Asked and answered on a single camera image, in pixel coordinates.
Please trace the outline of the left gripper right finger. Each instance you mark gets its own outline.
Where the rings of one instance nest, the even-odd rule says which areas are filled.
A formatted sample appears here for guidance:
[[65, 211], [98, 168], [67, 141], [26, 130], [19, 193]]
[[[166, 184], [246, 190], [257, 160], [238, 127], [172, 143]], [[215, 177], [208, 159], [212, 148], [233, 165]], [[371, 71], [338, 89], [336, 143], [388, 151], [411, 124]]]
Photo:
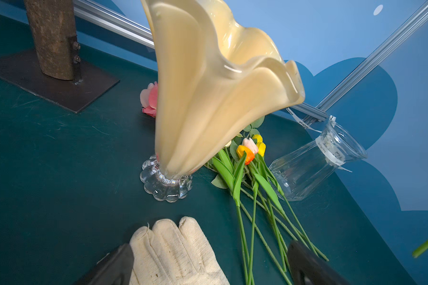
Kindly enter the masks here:
[[349, 285], [349, 282], [299, 241], [288, 246], [287, 258], [295, 285]]

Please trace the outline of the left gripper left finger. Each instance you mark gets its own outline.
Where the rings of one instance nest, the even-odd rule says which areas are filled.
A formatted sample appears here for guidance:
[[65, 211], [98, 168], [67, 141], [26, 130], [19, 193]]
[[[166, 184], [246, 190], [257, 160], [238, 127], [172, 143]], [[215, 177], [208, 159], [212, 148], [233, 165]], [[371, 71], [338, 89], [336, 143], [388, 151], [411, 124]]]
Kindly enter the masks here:
[[125, 243], [104, 256], [74, 285], [128, 285], [134, 264], [129, 243]]

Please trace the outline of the orange yellow tulip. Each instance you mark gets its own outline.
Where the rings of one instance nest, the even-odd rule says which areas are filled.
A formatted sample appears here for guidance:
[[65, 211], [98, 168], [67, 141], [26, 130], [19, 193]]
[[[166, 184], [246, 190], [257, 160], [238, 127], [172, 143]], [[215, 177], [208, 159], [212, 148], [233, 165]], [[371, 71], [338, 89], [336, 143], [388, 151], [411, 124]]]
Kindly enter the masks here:
[[241, 238], [241, 253], [243, 259], [244, 278], [246, 285], [254, 285], [253, 275], [253, 257], [254, 257], [254, 236], [251, 237], [250, 242], [247, 241], [246, 229], [243, 222], [243, 215], [241, 213], [241, 185], [243, 182], [243, 175], [246, 168], [246, 163], [250, 162], [247, 147], [240, 146], [239, 148], [240, 160], [234, 165], [231, 159], [227, 156], [224, 150], [220, 150], [218, 154], [211, 159], [211, 164], [217, 171], [218, 175], [222, 178], [235, 202], [236, 214], [238, 218], [238, 225]]

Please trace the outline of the pink rose with stem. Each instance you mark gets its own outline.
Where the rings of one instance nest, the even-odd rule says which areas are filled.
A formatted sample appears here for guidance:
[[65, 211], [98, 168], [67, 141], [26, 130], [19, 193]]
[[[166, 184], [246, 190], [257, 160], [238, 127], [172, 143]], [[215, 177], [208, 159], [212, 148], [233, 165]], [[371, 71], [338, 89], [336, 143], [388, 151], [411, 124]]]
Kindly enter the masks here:
[[428, 240], [426, 240], [424, 243], [422, 243], [417, 249], [415, 249], [412, 253], [413, 258], [418, 258], [421, 256], [425, 251], [428, 250]]

